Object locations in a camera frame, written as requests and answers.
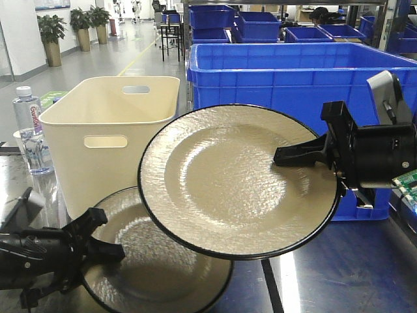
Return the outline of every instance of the potted plant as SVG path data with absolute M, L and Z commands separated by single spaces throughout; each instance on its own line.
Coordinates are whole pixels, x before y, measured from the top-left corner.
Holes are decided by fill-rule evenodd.
M 64 39 L 66 30 L 63 18 L 58 15 L 37 16 L 38 26 L 40 31 L 40 38 L 44 44 L 46 53 L 46 59 L 50 67 L 60 67 L 61 62 L 61 51 L 59 49 L 59 39 Z
M 70 25 L 77 33 L 81 51 L 90 51 L 89 28 L 91 26 L 90 12 L 75 8 L 70 11 Z
M 91 24 L 96 28 L 99 44 L 107 44 L 106 24 L 110 20 L 110 13 L 104 8 L 90 7 Z

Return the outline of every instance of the metal shelf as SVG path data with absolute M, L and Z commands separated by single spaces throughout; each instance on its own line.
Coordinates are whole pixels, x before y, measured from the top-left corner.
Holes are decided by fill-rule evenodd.
M 185 5 L 383 5 L 385 0 L 182 0 L 182 3 Z

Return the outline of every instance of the metal table surface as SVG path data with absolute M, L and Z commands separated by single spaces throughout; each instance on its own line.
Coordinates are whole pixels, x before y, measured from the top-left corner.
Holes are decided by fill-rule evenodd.
M 55 226 L 58 219 L 66 224 L 55 176 L 29 176 L 20 155 L 0 156 L 1 220 L 28 186 L 47 197 L 36 226 Z M 417 312 L 417 248 L 392 218 L 333 222 L 308 244 L 269 261 L 271 272 L 267 261 L 235 262 L 228 288 L 209 313 L 276 313 L 280 298 L 288 313 Z M 0 312 L 24 312 L 19 294 L 0 291 Z M 32 312 L 105 310 L 78 287 L 42 299 Z

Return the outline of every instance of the gray floor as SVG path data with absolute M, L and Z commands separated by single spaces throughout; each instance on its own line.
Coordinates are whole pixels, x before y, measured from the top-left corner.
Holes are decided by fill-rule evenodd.
M 18 129 L 12 107 L 15 89 L 21 85 L 32 87 L 33 93 L 42 96 L 49 91 L 69 91 L 81 81 L 97 76 L 174 76 L 181 79 L 179 113 L 185 111 L 184 61 L 178 62 L 177 49 L 170 50 L 162 62 L 160 38 L 156 37 L 153 22 L 121 25 L 121 35 L 109 38 L 107 45 L 94 43 L 90 52 L 76 51 L 63 57 L 61 67 L 48 68 L 25 80 L 0 87 L 0 142 L 13 142 Z

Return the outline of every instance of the person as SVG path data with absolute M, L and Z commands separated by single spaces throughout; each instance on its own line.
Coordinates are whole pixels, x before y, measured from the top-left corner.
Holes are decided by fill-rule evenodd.
M 159 0 L 152 0 L 152 8 L 154 9 L 155 13 L 162 12 L 162 6 Z
M 132 23 L 136 24 L 136 22 L 140 22 L 139 13 L 141 12 L 142 5 L 141 5 L 141 1 L 139 0 L 131 0 L 131 2 L 132 2 L 132 11 L 134 14 L 134 17 L 132 18 Z
M 314 26 L 320 24 L 331 24 L 334 22 L 340 23 L 337 19 L 341 16 L 338 12 L 329 12 L 325 7 L 317 7 L 312 13 L 309 14 L 309 19 L 313 22 Z

